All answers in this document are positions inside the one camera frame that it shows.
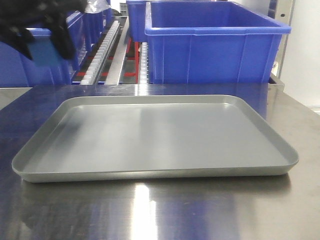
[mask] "table surface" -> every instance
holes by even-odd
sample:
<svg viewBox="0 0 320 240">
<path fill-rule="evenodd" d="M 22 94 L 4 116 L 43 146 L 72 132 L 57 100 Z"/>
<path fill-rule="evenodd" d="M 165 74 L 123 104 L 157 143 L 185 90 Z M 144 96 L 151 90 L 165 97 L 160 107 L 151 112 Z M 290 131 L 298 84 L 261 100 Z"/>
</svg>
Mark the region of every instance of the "table surface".
<svg viewBox="0 0 320 240">
<path fill-rule="evenodd" d="M 298 164 L 280 176 L 38 184 L 11 169 L 66 99 L 196 94 L 243 98 L 297 150 Z M 36 86 L 0 111 L 0 239 L 319 240 L 320 116 L 268 84 Z"/>
</svg>

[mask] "blue container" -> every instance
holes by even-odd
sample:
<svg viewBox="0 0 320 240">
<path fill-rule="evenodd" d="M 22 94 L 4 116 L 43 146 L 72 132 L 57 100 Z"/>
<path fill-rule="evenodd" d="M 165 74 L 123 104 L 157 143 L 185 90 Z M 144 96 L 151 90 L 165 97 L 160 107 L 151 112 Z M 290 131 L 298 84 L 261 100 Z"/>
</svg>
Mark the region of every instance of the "blue container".
<svg viewBox="0 0 320 240">
<path fill-rule="evenodd" d="M 92 50 L 92 45 L 99 41 L 99 38 L 104 31 L 104 14 L 99 13 L 85 13 L 84 14 L 85 25 L 85 38 L 87 42 L 87 51 Z"/>
<path fill-rule="evenodd" d="M 145 34 L 145 13 L 146 2 L 150 1 L 152 0 L 126 0 L 130 21 L 130 36 L 132 37 L 134 42 L 143 43 L 147 41 L 147 35 Z"/>
<path fill-rule="evenodd" d="M 267 83 L 282 34 L 290 31 L 234 2 L 147 2 L 150 81 Z"/>
<path fill-rule="evenodd" d="M 0 42 L 0 87 L 33 87 L 42 84 L 71 84 L 72 77 L 76 73 L 76 70 L 79 69 L 86 56 L 82 29 L 82 14 L 79 12 L 71 14 L 67 18 L 67 24 L 71 38 L 76 47 L 75 57 L 72 60 L 59 59 L 60 61 L 52 66 L 38 66 L 35 62 L 29 60 L 12 47 Z M 43 42 L 43 46 L 50 46 L 48 43 L 50 42 L 49 37 L 51 32 L 48 29 L 29 28 L 29 30 L 35 37 L 37 44 Z M 39 56 L 41 55 L 41 51 L 35 53 Z M 49 58 L 57 57 L 50 49 L 45 49 L 43 53 Z"/>
<path fill-rule="evenodd" d="M 110 8 L 108 8 L 105 11 L 103 11 L 103 14 L 104 14 L 104 19 L 105 19 L 105 25 L 106 26 L 110 26 L 114 14 L 113 14 L 113 11 L 112 11 L 112 8 L 111 8 L 111 0 L 107 0 L 107 3 L 109 4 Z"/>
</svg>

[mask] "metal tray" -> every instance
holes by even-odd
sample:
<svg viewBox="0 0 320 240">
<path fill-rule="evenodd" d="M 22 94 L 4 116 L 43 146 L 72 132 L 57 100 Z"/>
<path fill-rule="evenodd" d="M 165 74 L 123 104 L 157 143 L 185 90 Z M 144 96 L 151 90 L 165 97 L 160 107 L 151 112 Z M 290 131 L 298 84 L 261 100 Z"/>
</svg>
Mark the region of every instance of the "metal tray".
<svg viewBox="0 0 320 240">
<path fill-rule="evenodd" d="M 229 95 L 66 100 L 12 161 L 28 182 L 285 174 L 297 152 Z"/>
</svg>

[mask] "tray rim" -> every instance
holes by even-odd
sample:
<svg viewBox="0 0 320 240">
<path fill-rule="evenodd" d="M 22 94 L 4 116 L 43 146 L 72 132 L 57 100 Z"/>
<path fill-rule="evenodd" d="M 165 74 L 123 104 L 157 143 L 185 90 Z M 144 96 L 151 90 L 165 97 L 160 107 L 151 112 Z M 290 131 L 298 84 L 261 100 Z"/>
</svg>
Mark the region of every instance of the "tray rim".
<svg viewBox="0 0 320 240">
<path fill-rule="evenodd" d="M 182 99 L 182 98 L 188 98 L 187 102 L 177 102 L 177 103 L 172 103 L 172 102 L 167 102 L 167 103 L 113 103 L 113 104 L 74 104 L 72 105 L 73 102 L 77 102 L 77 100 L 81 100 L 81 99 L 122 99 L 122 100 L 126 100 L 126 99 L 164 99 L 164 98 L 169 98 L 169 99 Z M 34 141 L 34 138 L 47 138 L 48 136 L 41 136 L 41 132 L 43 130 L 46 129 L 46 126 L 49 125 L 50 121 L 53 121 L 55 119 L 55 117 L 58 114 L 61 115 L 65 115 L 66 112 L 68 112 L 70 109 L 75 108 L 75 107 L 79 107 L 79 106 L 101 106 L 101 105 L 118 105 L 118 106 L 123 106 L 123 105 L 166 105 L 166 104 L 232 104 L 230 102 L 208 102 L 204 101 L 204 102 L 194 102 L 194 100 L 192 101 L 192 99 L 197 99 L 197 98 L 221 98 L 221 99 L 227 99 L 227 100 L 232 100 L 232 102 L 234 104 L 236 103 L 240 103 L 242 106 L 244 106 L 245 108 L 248 109 L 248 111 L 253 112 L 255 117 L 258 118 L 258 120 L 264 124 L 265 126 L 267 126 L 269 128 L 269 130 L 271 131 L 271 134 L 275 135 L 275 137 L 277 137 L 283 144 L 287 145 L 287 147 L 291 150 L 291 153 L 294 155 L 294 160 L 292 161 L 292 163 L 289 164 L 284 164 L 284 165 L 275 165 L 275 166 L 243 166 L 243 167 L 212 167 L 212 168 L 183 168 L 183 169 L 159 169 L 159 170 L 133 170 L 133 171 L 81 171 L 81 172 L 25 172 L 23 170 L 19 170 L 19 167 L 17 167 L 17 164 L 19 164 L 19 161 L 21 161 L 23 158 L 21 155 L 23 155 L 23 153 L 26 151 L 26 149 L 28 149 L 29 144 L 31 144 L 32 141 Z M 26 158 L 27 160 L 25 160 L 25 162 L 30 161 L 30 157 Z M 183 171 L 201 171 L 201 170 L 207 170 L 208 172 L 210 170 L 230 170 L 230 169 L 259 169 L 259 168 L 288 168 L 285 171 L 280 171 L 282 173 L 277 173 L 277 174 L 254 174 L 254 175 L 236 175 L 236 174 L 222 174 L 222 175 L 212 175 L 211 177 L 231 177 L 231 176 L 271 176 L 271 175 L 282 175 L 287 173 L 293 166 L 295 166 L 297 163 L 299 162 L 299 154 L 298 152 L 292 147 L 292 145 L 290 145 L 279 133 L 277 133 L 277 131 L 275 131 L 270 125 L 269 123 L 258 113 L 256 112 L 245 100 L 243 100 L 242 98 L 238 97 L 238 96 L 234 96 L 234 95 L 226 95 L 226 94 L 194 94 L 194 95 L 146 95 L 146 96 L 112 96 L 112 95 L 108 95 L 108 96 L 77 96 L 77 97 L 72 97 L 69 98 L 65 101 L 63 101 L 57 108 L 56 110 L 49 116 L 49 118 L 39 127 L 39 129 L 31 136 L 31 138 L 24 144 L 24 146 L 17 152 L 17 154 L 14 156 L 14 158 L 12 159 L 11 162 L 11 167 L 12 170 L 18 174 L 20 177 L 22 177 L 22 179 L 28 181 L 28 182 L 33 182 L 33 183 L 42 183 L 42 182 L 47 182 L 47 181 L 33 181 L 33 176 L 40 176 L 40 175 L 46 175 L 46 176 L 52 176 L 52 175 L 70 175 L 70 176 L 74 176 L 74 175 L 86 175 L 86 174 L 94 174 L 94 175 L 123 175 L 123 174 L 133 174 L 133 175 L 142 175 L 140 177 L 138 177 L 138 179 L 145 179 L 145 178 L 164 178 L 164 177 L 159 177 L 157 175 L 161 175 L 160 173 L 170 173 L 170 172 L 183 172 Z M 154 175 L 154 177 L 152 176 L 143 176 L 143 173 L 149 173 L 150 175 Z M 187 177 L 197 177 L 197 173 L 194 175 L 194 173 L 190 174 L 190 176 L 174 176 L 175 174 L 173 173 L 173 176 L 169 176 L 166 178 L 187 178 Z M 108 177 L 104 177 L 104 180 L 113 180 L 113 179 L 137 179 L 137 177 L 130 177 L 130 176 L 126 176 L 126 177 L 117 177 L 117 178 L 108 178 Z M 62 180 L 62 181 L 51 181 L 51 182 L 74 182 L 74 181 L 91 181 L 91 180 Z"/>
</svg>

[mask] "white wall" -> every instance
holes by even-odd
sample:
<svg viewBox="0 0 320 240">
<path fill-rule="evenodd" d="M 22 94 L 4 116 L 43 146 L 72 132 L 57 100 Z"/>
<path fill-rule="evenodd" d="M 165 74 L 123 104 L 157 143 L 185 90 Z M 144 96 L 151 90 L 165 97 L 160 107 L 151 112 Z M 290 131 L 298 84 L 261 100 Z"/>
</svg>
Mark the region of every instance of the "white wall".
<svg viewBox="0 0 320 240">
<path fill-rule="evenodd" d="M 280 79 L 304 105 L 320 105 L 320 0 L 295 0 Z"/>
</svg>

